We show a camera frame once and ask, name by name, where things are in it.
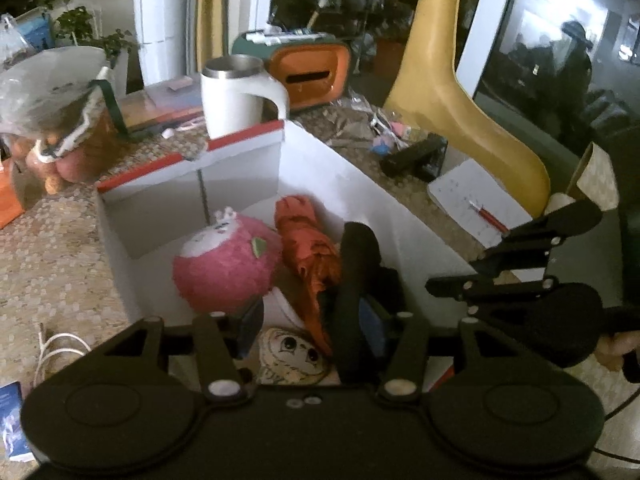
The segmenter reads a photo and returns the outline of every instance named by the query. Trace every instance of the white cardboard box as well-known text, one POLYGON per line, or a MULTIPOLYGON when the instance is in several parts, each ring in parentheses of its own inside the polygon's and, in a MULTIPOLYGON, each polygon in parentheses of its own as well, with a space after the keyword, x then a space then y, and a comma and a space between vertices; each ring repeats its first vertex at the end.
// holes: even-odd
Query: white cardboard box
POLYGON ((196 161, 172 154, 98 185, 100 237, 129 320, 190 323, 194 315, 172 280, 184 241, 226 206, 273 226, 276 201, 290 194, 311 197, 335 241, 347 221, 369 225, 409 306, 432 324, 456 326, 464 317, 462 304, 431 297, 424 284, 472 268, 353 164, 295 123, 273 121, 209 141, 196 161))

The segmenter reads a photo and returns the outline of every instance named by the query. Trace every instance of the white mug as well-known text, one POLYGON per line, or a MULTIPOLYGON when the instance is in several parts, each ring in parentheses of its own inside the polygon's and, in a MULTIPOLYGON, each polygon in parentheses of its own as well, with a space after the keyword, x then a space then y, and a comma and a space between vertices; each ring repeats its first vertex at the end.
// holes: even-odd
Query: white mug
POLYGON ((202 107, 211 139, 262 122, 262 98, 278 107, 278 118, 289 115, 284 85, 264 69, 258 57, 233 54, 207 61, 202 70, 202 107))

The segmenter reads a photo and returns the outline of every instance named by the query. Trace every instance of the stainless steel rim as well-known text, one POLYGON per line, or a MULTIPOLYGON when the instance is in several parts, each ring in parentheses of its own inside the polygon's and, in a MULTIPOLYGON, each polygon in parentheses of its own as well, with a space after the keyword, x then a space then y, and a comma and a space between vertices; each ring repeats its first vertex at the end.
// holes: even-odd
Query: stainless steel rim
POLYGON ((239 79, 259 74, 262 70, 264 63, 259 57, 232 54, 208 60, 202 75, 212 79, 239 79))

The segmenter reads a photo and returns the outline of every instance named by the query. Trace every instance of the pink object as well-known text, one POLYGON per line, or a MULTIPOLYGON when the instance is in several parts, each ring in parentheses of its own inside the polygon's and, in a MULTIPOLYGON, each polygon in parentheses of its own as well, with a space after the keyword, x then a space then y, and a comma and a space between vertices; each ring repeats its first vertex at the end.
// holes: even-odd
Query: pink object
POLYGON ((185 243, 174 258, 174 283, 196 312, 232 313, 254 295, 267 294, 282 259, 277 232, 227 208, 217 222, 185 243), (266 242, 259 256, 254 238, 266 242))

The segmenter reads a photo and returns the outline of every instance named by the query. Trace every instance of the red pen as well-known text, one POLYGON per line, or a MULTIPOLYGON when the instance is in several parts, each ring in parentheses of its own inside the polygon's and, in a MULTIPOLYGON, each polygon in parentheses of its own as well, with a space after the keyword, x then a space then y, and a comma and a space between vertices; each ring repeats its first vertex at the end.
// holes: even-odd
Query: red pen
POLYGON ((481 218, 489 222, 489 224, 491 224, 493 227, 498 229, 498 231, 500 231, 502 234, 507 234, 509 232, 507 227, 502 222, 500 222, 495 216, 489 213, 484 207, 479 206, 474 202, 471 202, 471 200, 469 200, 469 203, 471 204, 471 207, 473 208, 473 210, 476 211, 481 218))

